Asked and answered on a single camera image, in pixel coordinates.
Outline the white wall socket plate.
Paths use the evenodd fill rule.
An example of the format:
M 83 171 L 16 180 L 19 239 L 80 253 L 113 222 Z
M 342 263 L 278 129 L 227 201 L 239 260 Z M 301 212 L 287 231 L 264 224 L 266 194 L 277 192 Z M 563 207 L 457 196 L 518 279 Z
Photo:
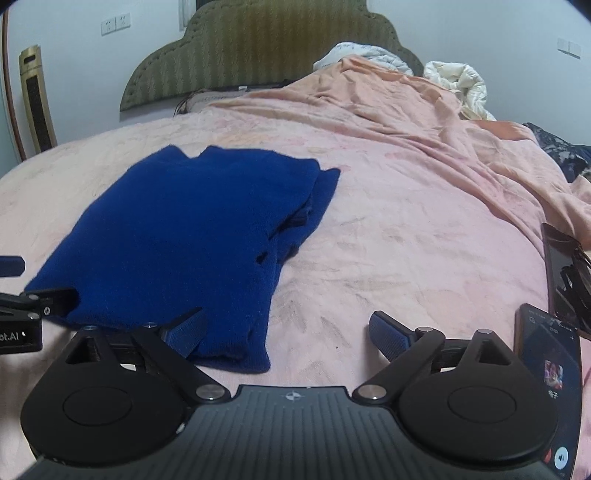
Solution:
M 100 24 L 100 32 L 102 36 L 127 29 L 131 26 L 131 15 L 124 13 L 116 15 L 109 19 L 103 20 Z

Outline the blue knitted sweater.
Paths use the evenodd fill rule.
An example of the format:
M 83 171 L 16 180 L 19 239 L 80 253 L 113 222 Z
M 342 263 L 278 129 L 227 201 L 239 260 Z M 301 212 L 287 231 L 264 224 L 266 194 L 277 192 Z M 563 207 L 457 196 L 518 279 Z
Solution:
M 288 259 L 314 233 L 338 169 L 269 150 L 165 147 L 130 167 L 81 215 L 28 290 L 79 295 L 67 325 L 131 329 L 200 309 L 189 360 L 270 369 L 270 303 Z

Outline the dark smartphone with glasses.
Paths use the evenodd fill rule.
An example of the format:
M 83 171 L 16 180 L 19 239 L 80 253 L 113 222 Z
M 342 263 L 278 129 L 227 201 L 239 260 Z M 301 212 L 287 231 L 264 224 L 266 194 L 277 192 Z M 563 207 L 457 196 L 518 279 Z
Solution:
M 580 242 L 543 223 L 549 313 L 590 339 L 590 257 Z

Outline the white wall light switch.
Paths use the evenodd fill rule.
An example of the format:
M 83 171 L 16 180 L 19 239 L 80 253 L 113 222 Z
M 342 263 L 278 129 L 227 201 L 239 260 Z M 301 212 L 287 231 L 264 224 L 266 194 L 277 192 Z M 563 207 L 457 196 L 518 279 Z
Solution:
M 575 42 L 563 39 L 563 38 L 558 38 L 557 39 L 557 50 L 572 56 L 574 58 L 580 59 L 581 58 L 581 46 Z

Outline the gold black tower fan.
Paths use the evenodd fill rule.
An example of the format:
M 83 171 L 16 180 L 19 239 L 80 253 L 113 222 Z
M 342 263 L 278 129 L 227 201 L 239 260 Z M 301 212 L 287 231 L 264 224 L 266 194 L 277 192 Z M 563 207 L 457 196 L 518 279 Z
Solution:
M 39 154 L 57 145 L 39 45 L 30 46 L 20 53 L 19 71 L 25 113 L 35 152 Z

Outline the smartphone with lit screen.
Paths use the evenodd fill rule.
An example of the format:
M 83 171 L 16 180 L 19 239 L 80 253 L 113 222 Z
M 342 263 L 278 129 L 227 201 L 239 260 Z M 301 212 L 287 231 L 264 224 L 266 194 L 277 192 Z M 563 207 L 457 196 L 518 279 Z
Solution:
M 544 463 L 561 479 L 574 472 L 582 415 L 580 338 L 571 324 L 530 305 L 516 313 L 514 348 L 542 382 L 558 413 L 558 426 Z

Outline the brown patterned pillow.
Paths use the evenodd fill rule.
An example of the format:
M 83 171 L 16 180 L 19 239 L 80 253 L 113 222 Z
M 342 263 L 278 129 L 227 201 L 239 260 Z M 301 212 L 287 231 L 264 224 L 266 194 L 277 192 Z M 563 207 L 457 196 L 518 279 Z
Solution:
M 249 89 L 231 91 L 197 91 L 181 100 L 175 107 L 174 116 L 196 113 L 212 102 L 235 99 L 249 93 Z

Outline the black eyeglasses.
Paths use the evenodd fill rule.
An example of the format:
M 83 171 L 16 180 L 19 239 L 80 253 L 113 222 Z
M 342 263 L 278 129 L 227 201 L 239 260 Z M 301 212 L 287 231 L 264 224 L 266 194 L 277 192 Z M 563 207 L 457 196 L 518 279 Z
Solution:
M 590 333 L 590 258 L 577 247 L 571 259 L 560 269 L 561 294 L 577 318 L 579 328 Z

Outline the olive green padded headboard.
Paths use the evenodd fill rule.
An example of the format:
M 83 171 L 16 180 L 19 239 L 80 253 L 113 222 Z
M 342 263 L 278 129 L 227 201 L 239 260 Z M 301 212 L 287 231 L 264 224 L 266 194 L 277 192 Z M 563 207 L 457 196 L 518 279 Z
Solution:
M 391 21 L 363 1 L 211 1 L 195 12 L 180 39 L 140 62 L 119 109 L 202 89 L 293 82 L 345 41 L 382 47 L 414 74 L 424 71 Z

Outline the white pillow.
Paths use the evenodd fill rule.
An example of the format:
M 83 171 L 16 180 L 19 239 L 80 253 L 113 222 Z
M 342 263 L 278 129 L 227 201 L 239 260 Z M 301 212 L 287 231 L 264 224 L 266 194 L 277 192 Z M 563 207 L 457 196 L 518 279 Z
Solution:
M 355 42 L 339 42 L 332 47 L 324 57 L 312 65 L 317 71 L 331 66 L 348 56 L 356 55 L 391 71 L 406 75 L 413 75 L 411 67 L 393 52 L 376 45 L 359 44 Z

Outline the pink peach bed sheet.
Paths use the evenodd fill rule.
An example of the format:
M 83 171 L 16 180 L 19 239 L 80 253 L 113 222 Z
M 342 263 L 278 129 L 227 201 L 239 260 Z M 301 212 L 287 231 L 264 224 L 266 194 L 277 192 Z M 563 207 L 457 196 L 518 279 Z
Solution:
M 42 317 L 42 349 L 1 354 L 5 479 L 561 479 L 544 463 L 557 408 L 514 348 L 523 304 L 546 312 L 547 223 L 590 248 L 590 185 L 569 183 L 526 127 L 464 120 L 448 90 L 349 57 L 287 87 L 41 153 L 1 180 L 1 294 L 28 290 L 84 211 L 174 146 L 269 150 L 338 169 L 314 233 L 283 264 L 259 374 L 203 366 L 225 403 L 66 406 L 84 325 Z M 353 390 L 389 364 L 381 310 L 508 347 L 506 406 L 372 406 Z M 590 475 L 590 341 L 572 479 Z

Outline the cream crumpled blanket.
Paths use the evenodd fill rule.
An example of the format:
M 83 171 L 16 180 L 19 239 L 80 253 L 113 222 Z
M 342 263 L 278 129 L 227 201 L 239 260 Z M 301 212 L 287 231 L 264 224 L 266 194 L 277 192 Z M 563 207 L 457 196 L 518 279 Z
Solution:
M 483 77 L 471 65 L 457 62 L 430 61 L 423 76 L 451 91 L 461 103 L 460 114 L 468 120 L 495 121 L 486 104 L 487 85 Z

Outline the dark floral fabric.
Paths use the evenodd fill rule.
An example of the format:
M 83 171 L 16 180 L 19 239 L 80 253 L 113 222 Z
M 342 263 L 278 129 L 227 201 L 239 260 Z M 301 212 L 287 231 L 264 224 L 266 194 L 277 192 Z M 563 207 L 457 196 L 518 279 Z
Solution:
M 530 122 L 524 126 L 534 133 L 540 148 L 558 164 L 569 183 L 579 177 L 590 180 L 590 145 L 571 144 Z

